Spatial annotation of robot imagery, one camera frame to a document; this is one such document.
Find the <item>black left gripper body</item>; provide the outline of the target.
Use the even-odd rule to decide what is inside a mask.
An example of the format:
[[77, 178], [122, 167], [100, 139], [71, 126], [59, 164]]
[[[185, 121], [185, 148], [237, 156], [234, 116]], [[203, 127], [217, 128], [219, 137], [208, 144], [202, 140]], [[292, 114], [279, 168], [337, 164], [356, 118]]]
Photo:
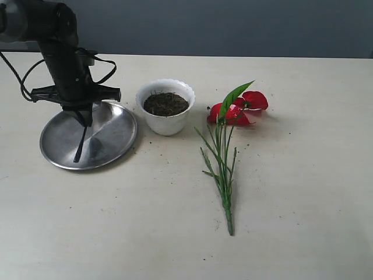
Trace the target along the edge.
[[38, 46], [47, 65], [54, 84], [33, 89], [31, 100], [40, 100], [60, 104], [62, 107], [86, 107], [102, 100], [121, 100], [121, 90], [115, 87], [104, 86], [117, 70], [112, 60], [101, 59], [94, 56], [95, 61], [112, 64], [113, 69], [102, 79], [95, 82], [92, 79], [89, 66], [84, 66], [77, 50], [58, 40], [39, 41]]

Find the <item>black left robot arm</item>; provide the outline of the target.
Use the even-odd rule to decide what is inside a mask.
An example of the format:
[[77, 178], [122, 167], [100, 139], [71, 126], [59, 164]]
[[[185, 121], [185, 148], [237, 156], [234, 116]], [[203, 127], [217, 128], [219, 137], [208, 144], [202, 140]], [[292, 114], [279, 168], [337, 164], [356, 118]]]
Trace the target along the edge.
[[25, 78], [13, 66], [10, 70], [20, 84], [22, 96], [59, 104], [82, 126], [92, 125], [93, 104], [120, 101], [119, 88], [105, 86], [112, 69], [95, 82], [90, 66], [99, 61], [94, 51], [79, 46], [76, 15], [64, 3], [50, 1], [1, 1], [1, 42], [35, 41], [54, 84], [28, 91]]

